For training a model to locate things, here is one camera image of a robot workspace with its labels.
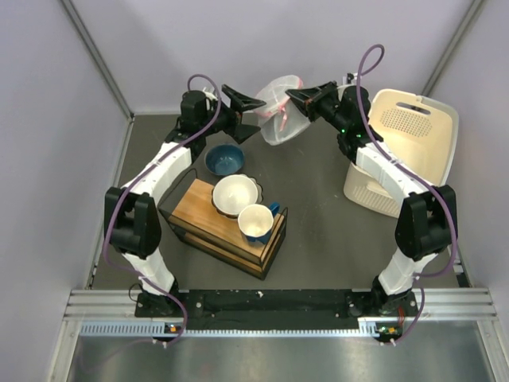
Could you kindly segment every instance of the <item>white wall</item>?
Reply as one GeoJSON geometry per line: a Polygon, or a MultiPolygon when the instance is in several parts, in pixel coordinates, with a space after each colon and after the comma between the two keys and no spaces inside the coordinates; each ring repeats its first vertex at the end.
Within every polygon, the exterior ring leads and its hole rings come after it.
{"type": "Polygon", "coordinates": [[[57,1],[3,1],[0,52],[0,380],[30,382],[84,284],[126,119],[57,1]]]}
{"type": "Polygon", "coordinates": [[[356,72],[374,43],[386,59],[364,84],[420,92],[466,0],[73,0],[130,107],[175,112],[204,72],[254,96],[273,78],[305,85],[356,72]]]}
{"type": "Polygon", "coordinates": [[[492,291],[509,334],[509,2],[491,0],[433,98],[454,106],[460,130],[449,183],[457,192],[462,254],[492,291]]]}

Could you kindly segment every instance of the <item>white basket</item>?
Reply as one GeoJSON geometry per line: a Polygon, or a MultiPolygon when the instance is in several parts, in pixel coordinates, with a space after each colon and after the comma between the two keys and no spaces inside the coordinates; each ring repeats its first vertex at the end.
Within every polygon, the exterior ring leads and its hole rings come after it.
{"type": "MultiPolygon", "coordinates": [[[[452,107],[421,95],[385,89],[373,99],[369,123],[383,136],[390,150],[417,175],[435,185],[445,184],[459,125],[458,114],[452,107]]],[[[348,169],[344,194],[368,209],[399,216],[400,207],[387,191],[353,164],[348,169]]]]}

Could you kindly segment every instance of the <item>mug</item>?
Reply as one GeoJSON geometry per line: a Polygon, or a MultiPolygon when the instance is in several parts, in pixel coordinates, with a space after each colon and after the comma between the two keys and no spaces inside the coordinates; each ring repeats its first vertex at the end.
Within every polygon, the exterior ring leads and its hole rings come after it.
{"type": "Polygon", "coordinates": [[[265,205],[248,205],[239,214],[239,229],[249,243],[258,241],[267,244],[278,212],[279,203],[273,203],[268,208],[265,205]]]}

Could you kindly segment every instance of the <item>basket handle hole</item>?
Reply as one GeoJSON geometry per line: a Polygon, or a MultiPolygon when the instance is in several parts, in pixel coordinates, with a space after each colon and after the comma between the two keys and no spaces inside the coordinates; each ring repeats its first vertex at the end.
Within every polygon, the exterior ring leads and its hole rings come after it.
{"type": "Polygon", "coordinates": [[[398,105],[399,107],[404,107],[405,109],[410,109],[410,110],[416,111],[417,113],[421,113],[424,115],[431,114],[431,111],[423,109],[422,107],[419,107],[419,106],[410,105],[409,103],[398,102],[398,103],[396,103],[396,105],[398,105]]]}

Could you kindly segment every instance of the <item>clear plastic bag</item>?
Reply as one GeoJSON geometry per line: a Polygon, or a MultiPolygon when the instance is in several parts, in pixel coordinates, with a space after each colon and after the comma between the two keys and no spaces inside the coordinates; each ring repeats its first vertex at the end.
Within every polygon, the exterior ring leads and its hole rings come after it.
{"type": "Polygon", "coordinates": [[[297,76],[283,76],[264,87],[256,99],[266,102],[256,109],[258,125],[263,138],[272,146],[294,138],[304,131],[310,121],[297,109],[285,93],[288,89],[302,88],[302,80],[297,76]]]}

